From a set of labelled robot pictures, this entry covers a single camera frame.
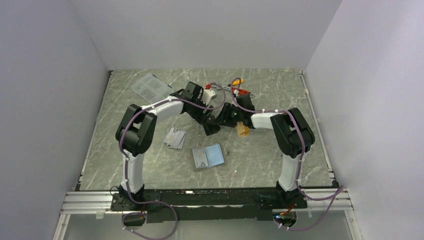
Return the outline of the black card wallet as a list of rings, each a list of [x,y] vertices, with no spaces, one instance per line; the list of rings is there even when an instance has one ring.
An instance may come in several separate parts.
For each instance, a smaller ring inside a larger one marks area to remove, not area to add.
[[[221,127],[218,124],[205,123],[202,126],[206,136],[214,135],[221,130]]]

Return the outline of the grey card holder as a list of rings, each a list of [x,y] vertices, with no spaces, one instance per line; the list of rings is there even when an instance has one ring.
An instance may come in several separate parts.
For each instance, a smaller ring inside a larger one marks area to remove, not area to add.
[[[215,168],[228,163],[226,152],[221,144],[193,148],[190,151],[190,157],[194,171]]]

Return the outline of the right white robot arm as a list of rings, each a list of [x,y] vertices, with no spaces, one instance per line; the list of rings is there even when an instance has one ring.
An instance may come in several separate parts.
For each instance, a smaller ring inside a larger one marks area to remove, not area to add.
[[[289,207],[295,201],[292,191],[300,186],[306,153],[315,143],[315,135],[301,111],[297,107],[289,110],[255,110],[251,97],[242,94],[236,96],[233,103],[226,102],[213,123],[232,128],[242,123],[249,129],[273,131],[282,152],[281,174],[277,181],[282,190],[275,194],[275,200],[280,207]]]

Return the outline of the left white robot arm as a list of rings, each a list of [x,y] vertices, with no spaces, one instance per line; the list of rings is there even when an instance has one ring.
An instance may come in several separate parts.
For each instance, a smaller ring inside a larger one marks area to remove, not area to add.
[[[143,163],[145,152],[150,148],[158,122],[187,113],[203,126],[206,135],[217,133],[221,128],[214,123],[211,105],[217,96],[212,89],[189,82],[185,88],[147,106],[131,104],[115,134],[123,154],[123,181],[119,193],[124,204],[131,210],[139,209],[144,203]]]

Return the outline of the silver credit cards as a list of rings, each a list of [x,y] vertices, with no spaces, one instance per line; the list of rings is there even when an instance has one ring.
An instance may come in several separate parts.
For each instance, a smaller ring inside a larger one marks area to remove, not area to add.
[[[183,148],[187,132],[185,130],[172,127],[165,136],[163,143],[169,148],[181,150]]]

